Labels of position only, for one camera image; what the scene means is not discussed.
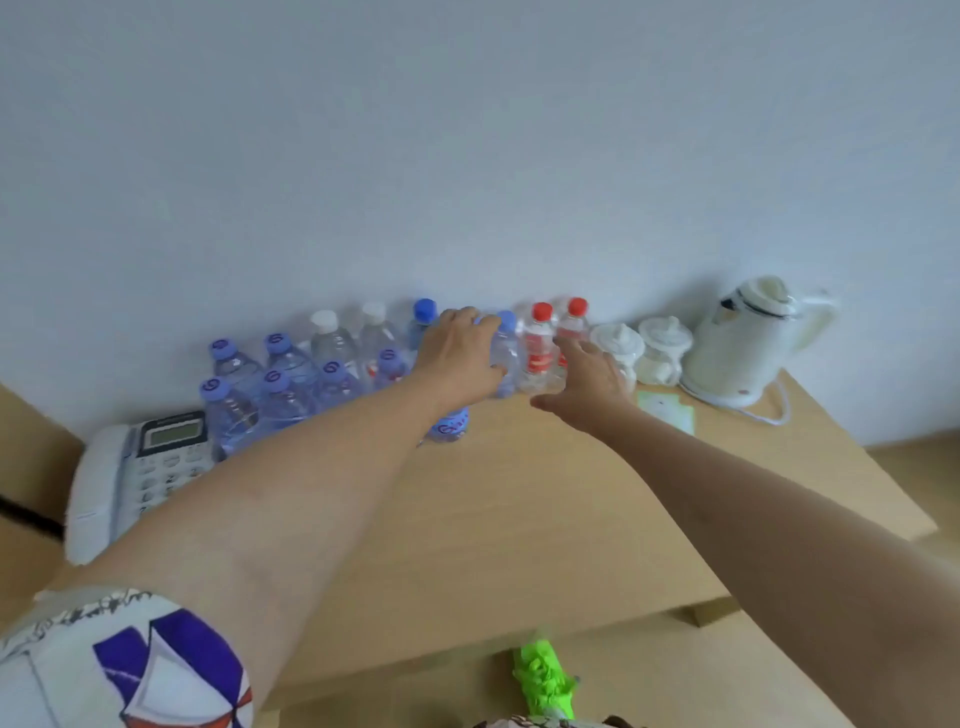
white kettle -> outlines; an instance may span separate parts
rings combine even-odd
[[[790,355],[812,344],[837,312],[826,294],[794,295],[776,276],[747,280],[697,327],[681,386],[709,404],[749,407]],[[784,411],[785,421],[787,402]]]

white wall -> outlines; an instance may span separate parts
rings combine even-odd
[[[860,441],[960,425],[960,4],[32,0],[0,11],[0,380],[86,436],[320,306],[748,274]]]

landline telephone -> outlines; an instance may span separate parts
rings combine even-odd
[[[73,476],[67,561],[90,562],[140,516],[213,465],[202,411],[100,430]]]

kettle handle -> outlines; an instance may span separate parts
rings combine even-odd
[[[833,320],[840,313],[840,304],[826,291],[814,296],[807,296],[803,299],[804,308],[807,309],[804,316],[808,319],[804,332],[797,340],[794,347],[795,352],[806,349],[810,344],[824,332]]]

printed shirt sleeve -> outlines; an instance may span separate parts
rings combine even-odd
[[[177,604],[102,592],[0,639],[0,706],[22,728],[250,728],[247,673]]]

